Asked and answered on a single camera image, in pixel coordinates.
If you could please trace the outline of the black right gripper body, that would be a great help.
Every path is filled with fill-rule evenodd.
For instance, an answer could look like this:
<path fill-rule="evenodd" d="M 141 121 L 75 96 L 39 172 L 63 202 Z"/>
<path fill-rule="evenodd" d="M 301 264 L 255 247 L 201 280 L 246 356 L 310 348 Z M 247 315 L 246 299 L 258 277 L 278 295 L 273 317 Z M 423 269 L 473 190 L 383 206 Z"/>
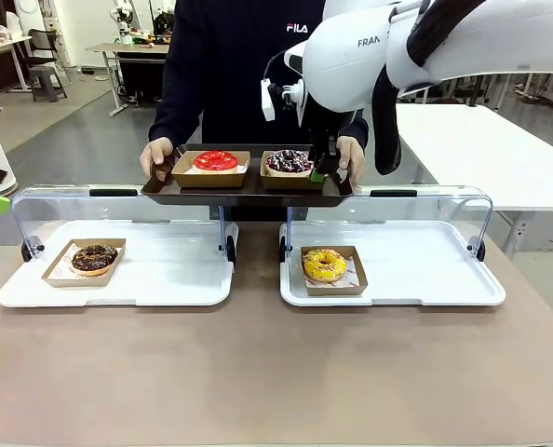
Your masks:
<path fill-rule="evenodd" d="M 329 150 L 330 137 L 346 125 L 346 113 L 333 112 L 308 95 L 299 107 L 299 125 L 309 135 L 309 157 L 320 158 Z"/>

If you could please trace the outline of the person left hand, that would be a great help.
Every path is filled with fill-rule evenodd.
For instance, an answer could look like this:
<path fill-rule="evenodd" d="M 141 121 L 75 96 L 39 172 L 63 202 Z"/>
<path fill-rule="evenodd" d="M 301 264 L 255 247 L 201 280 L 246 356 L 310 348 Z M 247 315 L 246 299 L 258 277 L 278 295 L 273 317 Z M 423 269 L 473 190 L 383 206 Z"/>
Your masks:
<path fill-rule="evenodd" d="M 341 152 L 340 169 L 347 171 L 347 177 L 353 186 L 358 186 L 365 168 L 365 155 L 361 145 L 354 137 L 340 136 L 337 148 Z"/>

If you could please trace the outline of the person right hand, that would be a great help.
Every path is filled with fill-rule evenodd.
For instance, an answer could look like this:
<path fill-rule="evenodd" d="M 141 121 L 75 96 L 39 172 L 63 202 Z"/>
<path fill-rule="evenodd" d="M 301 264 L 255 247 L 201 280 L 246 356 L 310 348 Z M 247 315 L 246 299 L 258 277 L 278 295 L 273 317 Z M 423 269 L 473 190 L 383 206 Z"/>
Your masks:
<path fill-rule="evenodd" d="M 148 179 L 155 176 L 159 181 L 164 182 L 167 175 L 172 171 L 172 167 L 166 164 L 166 158 L 172 153 L 172 142 L 166 137 L 148 142 L 140 155 L 144 175 Z"/>

